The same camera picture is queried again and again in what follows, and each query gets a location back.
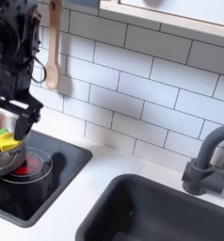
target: shelf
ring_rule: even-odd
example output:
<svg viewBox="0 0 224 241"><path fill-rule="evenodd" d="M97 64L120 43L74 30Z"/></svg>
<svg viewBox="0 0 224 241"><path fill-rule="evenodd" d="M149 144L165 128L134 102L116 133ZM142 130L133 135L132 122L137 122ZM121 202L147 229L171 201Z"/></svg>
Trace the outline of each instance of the shelf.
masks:
<svg viewBox="0 0 224 241"><path fill-rule="evenodd" d="M211 24L164 12L127 6L121 4L119 0L101 0L100 9L224 37L224 25Z"/></svg>

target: green sponge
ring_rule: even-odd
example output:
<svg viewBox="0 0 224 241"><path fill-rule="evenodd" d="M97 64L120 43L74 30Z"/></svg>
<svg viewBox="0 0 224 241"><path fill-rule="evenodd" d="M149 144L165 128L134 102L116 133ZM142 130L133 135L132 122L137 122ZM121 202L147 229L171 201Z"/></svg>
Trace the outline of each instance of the green sponge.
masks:
<svg viewBox="0 0 224 241"><path fill-rule="evenodd" d="M8 132L8 130L6 128L0 129L0 136L3 135L6 132Z"/></svg>

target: faucet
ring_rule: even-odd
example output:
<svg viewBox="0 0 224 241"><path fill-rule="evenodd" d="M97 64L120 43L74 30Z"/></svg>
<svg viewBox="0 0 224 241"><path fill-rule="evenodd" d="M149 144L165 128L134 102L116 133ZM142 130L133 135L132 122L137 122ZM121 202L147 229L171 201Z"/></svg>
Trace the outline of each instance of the faucet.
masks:
<svg viewBox="0 0 224 241"><path fill-rule="evenodd" d="M199 196L210 190L221 194L224 188L224 169L215 169L211 164L214 151L224 140L224 126L211 132L203 141L197 158L186 164L183 188L192 195Z"/></svg>

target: white countertop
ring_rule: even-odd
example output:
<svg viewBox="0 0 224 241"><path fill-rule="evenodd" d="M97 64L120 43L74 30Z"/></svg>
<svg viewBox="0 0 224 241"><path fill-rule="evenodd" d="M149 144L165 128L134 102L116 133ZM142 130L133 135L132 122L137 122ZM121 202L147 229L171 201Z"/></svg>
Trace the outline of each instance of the white countertop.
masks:
<svg viewBox="0 0 224 241"><path fill-rule="evenodd" d="M183 191L182 173L178 171L118 152L84 138L63 137L63 139L91 150L93 158L33 227L20 228L0 218L0 241L74 240L77 228L96 200L110 181L121 174L134 173ZM200 198L224 207L224 191L221 196L204 194Z"/></svg>

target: metal pot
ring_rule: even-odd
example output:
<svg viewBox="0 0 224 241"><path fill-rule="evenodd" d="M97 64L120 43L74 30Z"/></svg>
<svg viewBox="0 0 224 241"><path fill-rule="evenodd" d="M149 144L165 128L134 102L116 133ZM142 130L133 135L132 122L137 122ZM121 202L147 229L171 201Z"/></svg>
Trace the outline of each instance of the metal pot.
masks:
<svg viewBox="0 0 224 241"><path fill-rule="evenodd" d="M0 129L7 128L9 132L15 132L18 117L8 112L0 112ZM0 176L6 175L17 169L26 159L26 144L29 134L22 143L9 151L0 153Z"/></svg>

